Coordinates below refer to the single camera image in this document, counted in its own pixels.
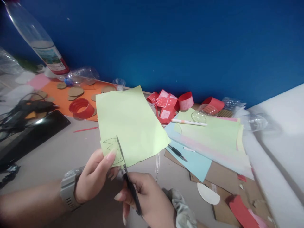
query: black scissor handle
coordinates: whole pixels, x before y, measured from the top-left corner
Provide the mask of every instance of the black scissor handle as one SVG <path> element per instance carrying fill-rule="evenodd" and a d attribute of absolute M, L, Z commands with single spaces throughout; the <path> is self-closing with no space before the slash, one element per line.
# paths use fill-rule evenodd
<path fill-rule="evenodd" d="M 137 192 L 136 192 L 136 190 L 135 190 L 135 188 L 134 188 L 134 185 L 133 185 L 132 182 L 129 181 L 129 178 L 128 178 L 128 176 L 127 176 L 126 173 L 123 175 L 123 177 L 124 177 L 124 179 L 126 180 L 126 182 L 127 182 L 127 187 L 128 187 L 128 189 L 130 189 L 131 195 L 132 195 L 132 197 L 133 197 L 133 199 L 134 199 L 134 202 L 135 202 L 135 205 L 136 205 L 136 208 L 137 208 L 137 211 L 136 211 L 136 212 L 137 212 L 138 215 L 141 215 L 141 214 L 142 214 L 142 209 L 141 209 L 141 207 L 140 207 L 139 199 L 138 199 L 138 196 L 137 196 Z"/>

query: white marker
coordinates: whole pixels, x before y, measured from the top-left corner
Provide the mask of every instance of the white marker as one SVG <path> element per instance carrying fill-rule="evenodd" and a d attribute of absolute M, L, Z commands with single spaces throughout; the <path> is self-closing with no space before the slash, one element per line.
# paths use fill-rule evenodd
<path fill-rule="evenodd" d="M 178 120 L 178 119 L 171 119 L 171 122 L 175 123 L 184 123 L 184 124 L 192 124 L 192 125 L 199 125 L 199 126 L 207 126 L 206 123 L 200 123 L 200 122 L 194 122 L 194 121 L 188 121 L 188 120 Z"/>

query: wristwatch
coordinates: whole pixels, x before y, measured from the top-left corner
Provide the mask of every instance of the wristwatch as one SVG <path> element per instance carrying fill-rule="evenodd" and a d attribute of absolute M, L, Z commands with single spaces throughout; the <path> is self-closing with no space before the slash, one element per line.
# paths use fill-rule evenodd
<path fill-rule="evenodd" d="M 61 181 L 60 195 L 63 202 L 70 209 L 70 211 L 74 211 L 81 206 L 81 204 L 77 203 L 75 199 L 74 191 L 78 178 L 83 169 L 84 166 L 68 171 Z"/>

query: pen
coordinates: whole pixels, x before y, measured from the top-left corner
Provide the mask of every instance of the pen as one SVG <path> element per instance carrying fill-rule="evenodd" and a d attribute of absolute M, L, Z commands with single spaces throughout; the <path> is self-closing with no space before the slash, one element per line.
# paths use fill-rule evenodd
<path fill-rule="evenodd" d="M 170 144 L 168 145 L 168 147 L 177 155 L 179 156 L 182 160 L 188 162 L 185 157 L 181 154 L 181 152 L 179 152 L 177 149 L 175 149 L 174 147 L 172 147 Z"/>
<path fill-rule="evenodd" d="M 206 123 L 200 123 L 200 122 L 194 122 L 194 121 L 188 121 L 188 120 L 178 120 L 178 119 L 171 119 L 171 122 L 175 123 L 184 123 L 184 124 L 192 124 L 192 125 L 199 125 L 199 126 L 207 126 Z"/>

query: forearm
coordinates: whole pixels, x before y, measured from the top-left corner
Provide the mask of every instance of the forearm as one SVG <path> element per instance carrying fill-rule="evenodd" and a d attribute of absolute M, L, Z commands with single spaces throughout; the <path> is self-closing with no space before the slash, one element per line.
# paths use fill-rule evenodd
<path fill-rule="evenodd" d="M 0 226 L 42 227 L 67 211 L 60 180 L 0 196 Z"/>

